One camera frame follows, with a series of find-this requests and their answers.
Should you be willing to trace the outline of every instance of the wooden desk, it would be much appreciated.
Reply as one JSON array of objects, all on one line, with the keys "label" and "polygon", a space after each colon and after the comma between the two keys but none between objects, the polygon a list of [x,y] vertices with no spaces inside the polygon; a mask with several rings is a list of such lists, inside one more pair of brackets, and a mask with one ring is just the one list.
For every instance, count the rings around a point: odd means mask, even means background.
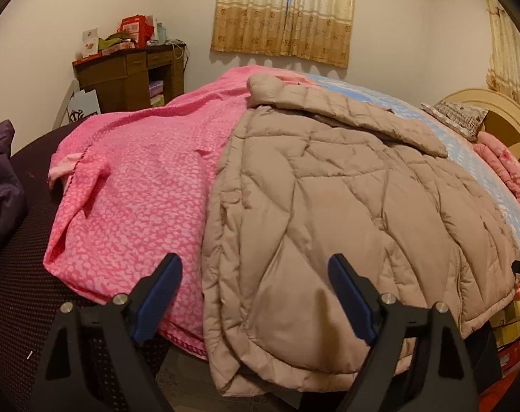
[{"label": "wooden desk", "polygon": [[184,93],[184,48],[125,49],[75,65],[81,89],[96,90],[102,113],[149,108],[149,82],[163,81],[165,103]]}]

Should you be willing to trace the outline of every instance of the gold patterned curtain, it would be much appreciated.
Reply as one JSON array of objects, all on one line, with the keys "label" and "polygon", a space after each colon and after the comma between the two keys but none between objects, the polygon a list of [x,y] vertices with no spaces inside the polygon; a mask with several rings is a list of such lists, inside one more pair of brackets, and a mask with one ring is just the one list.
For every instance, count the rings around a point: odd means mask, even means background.
[{"label": "gold patterned curtain", "polygon": [[287,0],[218,0],[213,51],[279,55]]},{"label": "gold patterned curtain", "polygon": [[493,36],[487,84],[520,105],[520,33],[498,0],[486,1]]},{"label": "gold patterned curtain", "polygon": [[291,0],[282,55],[348,67],[355,0]]}]

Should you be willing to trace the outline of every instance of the silver bolt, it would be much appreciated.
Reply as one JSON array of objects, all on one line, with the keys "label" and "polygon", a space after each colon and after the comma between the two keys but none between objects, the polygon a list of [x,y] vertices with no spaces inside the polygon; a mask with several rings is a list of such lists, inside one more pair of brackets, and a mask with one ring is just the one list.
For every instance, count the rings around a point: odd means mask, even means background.
[{"label": "silver bolt", "polygon": [[397,298],[392,293],[384,293],[380,296],[380,299],[382,299],[382,302],[386,305],[393,305],[397,301]]},{"label": "silver bolt", "polygon": [[435,304],[435,309],[440,313],[446,313],[449,311],[449,306],[445,302],[439,301]]},{"label": "silver bolt", "polygon": [[60,307],[60,311],[64,314],[71,312],[71,310],[73,310],[73,304],[71,302],[66,302]]},{"label": "silver bolt", "polygon": [[114,304],[115,305],[125,305],[128,301],[128,296],[124,293],[122,294],[116,294],[114,297]]}]

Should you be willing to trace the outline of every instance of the pink blanket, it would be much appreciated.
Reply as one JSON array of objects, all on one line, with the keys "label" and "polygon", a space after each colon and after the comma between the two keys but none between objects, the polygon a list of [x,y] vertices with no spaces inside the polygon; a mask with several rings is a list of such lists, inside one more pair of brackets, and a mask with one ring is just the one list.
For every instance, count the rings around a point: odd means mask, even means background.
[{"label": "pink blanket", "polygon": [[473,144],[475,152],[491,166],[520,204],[520,163],[493,135],[481,131]]},{"label": "pink blanket", "polygon": [[246,109],[247,78],[292,71],[235,68],[169,105],[92,117],[52,156],[49,182],[64,196],[45,268],[87,299],[129,293],[169,252],[180,255],[182,283],[159,332],[206,359],[199,268],[207,196],[226,139]]}]

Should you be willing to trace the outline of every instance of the purple cloth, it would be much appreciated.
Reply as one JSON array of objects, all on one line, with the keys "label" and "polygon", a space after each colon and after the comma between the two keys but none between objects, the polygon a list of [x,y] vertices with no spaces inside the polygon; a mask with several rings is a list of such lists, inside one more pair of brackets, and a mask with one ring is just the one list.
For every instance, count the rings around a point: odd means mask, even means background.
[{"label": "purple cloth", "polygon": [[22,185],[10,164],[10,146],[14,127],[9,120],[0,123],[0,246],[22,222],[26,198]]}]

